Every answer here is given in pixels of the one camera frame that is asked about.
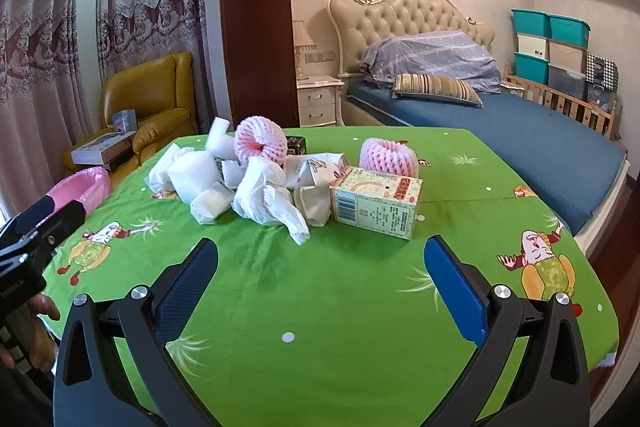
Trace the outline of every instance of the human hand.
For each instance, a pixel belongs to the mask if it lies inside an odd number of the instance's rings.
[[[31,297],[27,301],[27,308],[33,323],[33,339],[29,350],[29,361],[33,367],[40,369],[43,373],[47,373],[56,362],[57,346],[37,315],[47,315],[50,319],[58,321],[60,320],[60,311],[51,297],[43,294]],[[15,361],[11,353],[1,344],[0,359],[6,368],[13,369],[15,367]]]

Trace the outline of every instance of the lamp shade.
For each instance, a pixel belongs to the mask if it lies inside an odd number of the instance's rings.
[[[315,48],[311,36],[306,31],[304,21],[293,21],[293,45],[300,48]]]

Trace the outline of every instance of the armchair backrest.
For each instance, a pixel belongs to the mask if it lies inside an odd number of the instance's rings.
[[[138,120],[161,111],[183,107],[195,127],[193,72],[188,52],[166,55],[107,78],[102,88],[102,127],[124,109],[135,109]]]

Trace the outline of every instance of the armchair armrest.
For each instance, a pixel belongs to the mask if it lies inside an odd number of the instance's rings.
[[[167,109],[146,118],[133,137],[133,152],[140,154],[146,146],[171,136],[190,120],[191,113],[183,107]]]
[[[78,147],[81,147],[85,143],[89,143],[91,142],[91,140],[95,140],[98,136],[102,136],[103,134],[107,134],[108,132],[113,132],[113,129],[108,127],[106,129],[100,129],[100,131],[94,132],[91,136],[85,138],[82,141],[79,141],[73,147],[67,149],[62,155],[62,165],[64,165],[70,171],[76,171],[76,169],[78,169],[78,166],[71,159],[72,151],[75,151]]]

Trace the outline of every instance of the blue mattress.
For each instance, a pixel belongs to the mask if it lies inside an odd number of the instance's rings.
[[[543,105],[509,93],[481,94],[483,108],[391,98],[352,82],[348,99],[385,125],[468,129],[486,143],[564,221],[573,234],[591,218],[625,153],[613,142]]]

